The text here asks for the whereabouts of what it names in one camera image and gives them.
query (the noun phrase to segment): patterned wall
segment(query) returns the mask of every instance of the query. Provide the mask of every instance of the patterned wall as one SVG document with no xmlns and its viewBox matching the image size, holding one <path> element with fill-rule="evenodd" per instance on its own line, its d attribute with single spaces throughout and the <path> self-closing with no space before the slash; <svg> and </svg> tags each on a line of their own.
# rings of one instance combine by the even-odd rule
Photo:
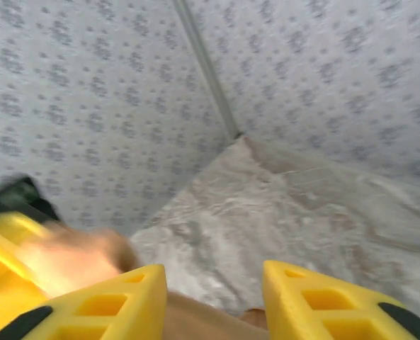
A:
<svg viewBox="0 0 420 340">
<path fill-rule="evenodd" d="M 420 0 L 190 0 L 244 132 L 420 184 Z"/>
<path fill-rule="evenodd" d="M 227 141 L 168 1 L 0 0 L 0 178 L 132 234 Z"/>
</svg>

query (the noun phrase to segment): black object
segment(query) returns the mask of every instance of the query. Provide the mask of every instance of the black object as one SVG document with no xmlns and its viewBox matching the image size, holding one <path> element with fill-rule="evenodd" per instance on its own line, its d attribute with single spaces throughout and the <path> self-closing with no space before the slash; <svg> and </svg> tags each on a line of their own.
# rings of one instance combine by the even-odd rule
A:
<svg viewBox="0 0 420 340">
<path fill-rule="evenodd" d="M 31 177 L 20 175 L 0 185 L 0 213 L 19 211 L 39 223 L 60 221 Z"/>
<path fill-rule="evenodd" d="M 52 311 L 52 307 L 42 306 L 19 315 L 0 330 L 0 340 L 21 340 L 46 319 Z"/>
<path fill-rule="evenodd" d="M 411 333 L 417 340 L 420 340 L 420 317 L 409 310 L 396 305 L 391 305 L 387 302 L 380 302 L 378 306 Z"/>
</svg>

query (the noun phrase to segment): gray floral wallpaper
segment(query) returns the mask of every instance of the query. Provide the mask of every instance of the gray floral wallpaper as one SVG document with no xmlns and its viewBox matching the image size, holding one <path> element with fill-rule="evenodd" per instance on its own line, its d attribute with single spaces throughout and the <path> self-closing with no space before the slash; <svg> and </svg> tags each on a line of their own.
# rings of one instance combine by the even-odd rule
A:
<svg viewBox="0 0 420 340">
<path fill-rule="evenodd" d="M 420 185 L 420 0 L 190 0 L 241 131 Z"/>
<path fill-rule="evenodd" d="M 227 145 L 168 1 L 0 0 L 0 178 L 132 234 Z"/>
</svg>

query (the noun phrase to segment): gray marble surface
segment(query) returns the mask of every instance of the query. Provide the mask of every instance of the gray marble surface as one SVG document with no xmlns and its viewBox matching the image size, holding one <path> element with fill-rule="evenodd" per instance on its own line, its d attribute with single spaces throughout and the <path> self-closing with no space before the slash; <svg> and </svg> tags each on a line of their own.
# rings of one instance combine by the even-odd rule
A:
<svg viewBox="0 0 420 340">
<path fill-rule="evenodd" d="M 420 315 L 420 188 L 241 138 L 132 236 L 170 289 L 237 314 L 266 259 L 391 295 Z"/>
</svg>

